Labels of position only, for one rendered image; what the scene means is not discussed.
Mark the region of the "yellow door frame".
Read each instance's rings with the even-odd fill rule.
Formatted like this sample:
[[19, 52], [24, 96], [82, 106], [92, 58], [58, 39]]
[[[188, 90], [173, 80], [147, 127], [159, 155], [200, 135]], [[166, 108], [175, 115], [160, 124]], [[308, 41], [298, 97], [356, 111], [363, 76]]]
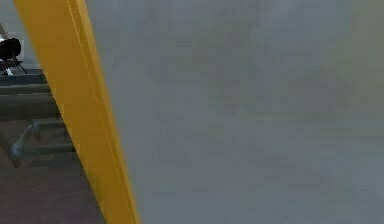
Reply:
[[13, 0], [107, 224], [142, 224], [86, 0]]

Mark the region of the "black round object on stand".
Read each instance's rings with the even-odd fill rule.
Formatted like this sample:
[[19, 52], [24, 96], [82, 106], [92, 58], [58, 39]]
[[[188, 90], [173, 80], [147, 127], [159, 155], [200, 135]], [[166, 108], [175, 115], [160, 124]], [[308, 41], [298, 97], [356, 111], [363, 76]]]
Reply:
[[0, 71], [4, 76], [8, 75], [7, 70], [11, 67], [20, 67], [24, 72], [26, 70], [21, 65], [18, 56], [21, 54], [21, 42], [19, 39], [10, 38], [0, 41]]

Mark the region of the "grey table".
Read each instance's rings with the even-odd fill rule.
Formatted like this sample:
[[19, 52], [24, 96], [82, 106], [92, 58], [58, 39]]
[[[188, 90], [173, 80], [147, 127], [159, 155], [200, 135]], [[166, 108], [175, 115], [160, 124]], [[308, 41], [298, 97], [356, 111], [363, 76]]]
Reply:
[[10, 143], [0, 129], [0, 147], [14, 167], [20, 167], [25, 157], [72, 153], [71, 140], [64, 143], [41, 144], [47, 130], [62, 130], [69, 137], [52, 90], [43, 73], [0, 75], [0, 122], [28, 123], [20, 137]]

